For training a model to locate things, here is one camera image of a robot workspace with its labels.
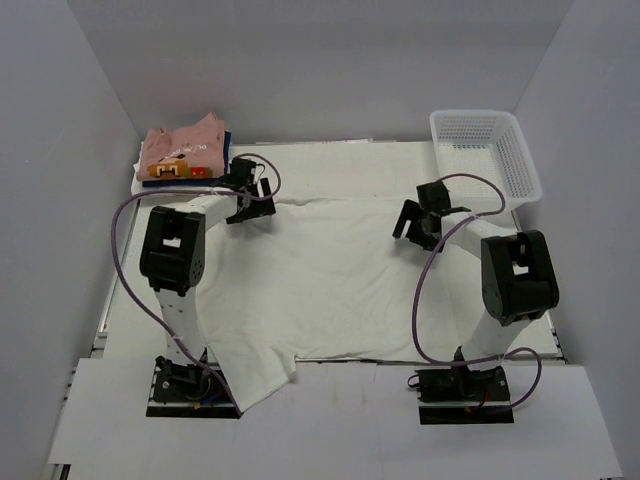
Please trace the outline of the white printed t shirt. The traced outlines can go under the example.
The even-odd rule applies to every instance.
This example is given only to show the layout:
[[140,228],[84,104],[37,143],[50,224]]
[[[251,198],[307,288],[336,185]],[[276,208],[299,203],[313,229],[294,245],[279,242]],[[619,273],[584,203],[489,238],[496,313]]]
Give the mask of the white printed t shirt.
[[[411,306],[429,254],[392,238],[399,210],[396,199],[283,199],[272,217],[207,233],[199,322],[241,409],[300,360],[423,360]],[[479,260],[448,245],[422,288],[420,345],[450,359],[483,310]]]

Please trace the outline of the white plastic basket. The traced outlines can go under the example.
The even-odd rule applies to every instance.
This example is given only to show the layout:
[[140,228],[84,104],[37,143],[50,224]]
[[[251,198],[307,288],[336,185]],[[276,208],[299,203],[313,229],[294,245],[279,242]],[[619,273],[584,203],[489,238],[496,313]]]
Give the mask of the white plastic basket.
[[482,177],[503,193],[506,209],[514,210],[542,198],[542,187],[516,117],[495,110],[438,110],[430,129],[440,176],[449,183],[454,200],[476,211],[500,206],[489,186],[469,179]]

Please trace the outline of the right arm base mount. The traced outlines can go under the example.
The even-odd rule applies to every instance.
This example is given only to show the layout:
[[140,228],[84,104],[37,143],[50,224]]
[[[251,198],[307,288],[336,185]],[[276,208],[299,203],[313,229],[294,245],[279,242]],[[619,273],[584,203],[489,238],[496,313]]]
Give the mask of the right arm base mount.
[[451,361],[429,357],[407,380],[417,393],[422,425],[488,425],[514,421],[511,394],[501,366],[501,354],[467,360],[457,349]]

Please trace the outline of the pink folded t shirt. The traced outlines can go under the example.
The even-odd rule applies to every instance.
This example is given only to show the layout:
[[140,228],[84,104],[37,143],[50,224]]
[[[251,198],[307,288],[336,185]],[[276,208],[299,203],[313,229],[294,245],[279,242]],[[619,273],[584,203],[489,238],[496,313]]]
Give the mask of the pink folded t shirt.
[[136,179],[214,179],[226,173],[226,124],[214,113],[175,130],[149,129],[142,142]]

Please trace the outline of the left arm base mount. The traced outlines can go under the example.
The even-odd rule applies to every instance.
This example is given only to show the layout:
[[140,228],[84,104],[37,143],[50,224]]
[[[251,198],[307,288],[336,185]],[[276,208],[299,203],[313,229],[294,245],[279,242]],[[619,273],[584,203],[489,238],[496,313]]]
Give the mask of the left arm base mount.
[[155,359],[148,418],[233,419],[242,417],[219,379],[201,367]]

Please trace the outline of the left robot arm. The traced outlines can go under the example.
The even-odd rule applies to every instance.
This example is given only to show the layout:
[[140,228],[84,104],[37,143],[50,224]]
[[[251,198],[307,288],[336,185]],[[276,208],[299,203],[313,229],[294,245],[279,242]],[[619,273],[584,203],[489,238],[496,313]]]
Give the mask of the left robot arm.
[[276,213],[277,191],[268,178],[256,173],[272,166],[261,155],[240,154],[231,160],[219,186],[176,207],[156,206],[149,214],[140,271],[159,303],[166,357],[187,365],[176,384],[188,398],[205,396],[212,378],[194,364],[207,361],[196,302],[196,287],[205,270],[206,234],[219,224],[240,224]]

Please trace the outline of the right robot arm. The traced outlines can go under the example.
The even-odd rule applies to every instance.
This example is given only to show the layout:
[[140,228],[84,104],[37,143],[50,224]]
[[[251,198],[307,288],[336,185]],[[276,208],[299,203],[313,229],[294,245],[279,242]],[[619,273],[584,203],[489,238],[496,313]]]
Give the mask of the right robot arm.
[[[495,210],[474,213],[454,207],[445,182],[450,174],[416,187],[417,199],[404,202],[392,236],[402,235],[429,252],[417,281],[411,306],[411,338],[427,363],[457,368],[451,374],[453,390],[472,399],[488,385],[486,370],[520,352],[539,354],[530,347],[510,350],[519,334],[533,321],[557,307],[559,286],[545,236],[538,230],[510,233],[486,219],[506,210],[504,193],[478,175],[458,173],[458,178],[479,181],[497,195]],[[437,256],[448,244],[456,245],[480,260],[484,311],[476,328],[451,361],[429,356],[419,340],[418,313],[426,277]]]

